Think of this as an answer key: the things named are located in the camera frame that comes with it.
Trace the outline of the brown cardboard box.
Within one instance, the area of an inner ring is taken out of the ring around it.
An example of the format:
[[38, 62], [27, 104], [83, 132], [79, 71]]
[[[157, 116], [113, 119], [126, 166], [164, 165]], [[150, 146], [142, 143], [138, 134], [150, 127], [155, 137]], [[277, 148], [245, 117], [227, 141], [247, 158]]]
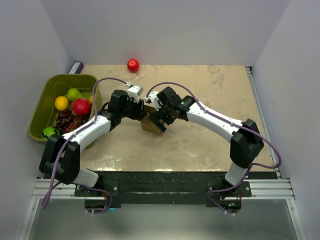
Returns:
[[155, 110], [152, 106], [144, 105], [144, 110], [146, 116], [140, 121], [142, 129], [162, 135], [167, 130], [167, 126], [172, 125], [175, 120], [188, 121], [187, 112], [190, 109], [184, 106], [163, 105], [160, 110]]

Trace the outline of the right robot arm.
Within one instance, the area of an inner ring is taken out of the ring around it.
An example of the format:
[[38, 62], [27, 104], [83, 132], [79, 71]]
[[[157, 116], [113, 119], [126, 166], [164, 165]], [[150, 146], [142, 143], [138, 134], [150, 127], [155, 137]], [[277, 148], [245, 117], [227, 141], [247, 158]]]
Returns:
[[169, 86], [160, 92], [148, 92], [144, 100], [155, 108], [149, 115], [149, 120], [163, 132], [166, 128], [160, 121], [170, 125], [180, 119], [205, 127], [225, 139], [230, 144], [229, 155], [232, 163], [224, 177], [222, 189], [230, 197], [241, 190], [239, 182], [264, 148], [255, 121], [249, 118], [241, 121], [227, 117], [208, 108], [195, 96], [187, 95], [181, 98]]

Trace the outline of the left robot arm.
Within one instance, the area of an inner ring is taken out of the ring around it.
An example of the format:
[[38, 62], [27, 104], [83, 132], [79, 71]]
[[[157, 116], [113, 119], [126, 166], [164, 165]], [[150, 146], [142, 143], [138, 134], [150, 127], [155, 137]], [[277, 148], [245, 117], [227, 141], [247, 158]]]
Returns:
[[132, 85], [128, 90], [114, 90], [107, 109], [69, 133], [52, 135], [46, 142], [39, 164], [41, 173], [66, 185], [86, 186], [92, 196], [99, 196], [104, 184], [99, 175], [80, 167], [81, 152], [96, 139], [112, 131], [123, 118], [140, 121], [146, 116], [144, 101], [139, 99], [143, 88]]

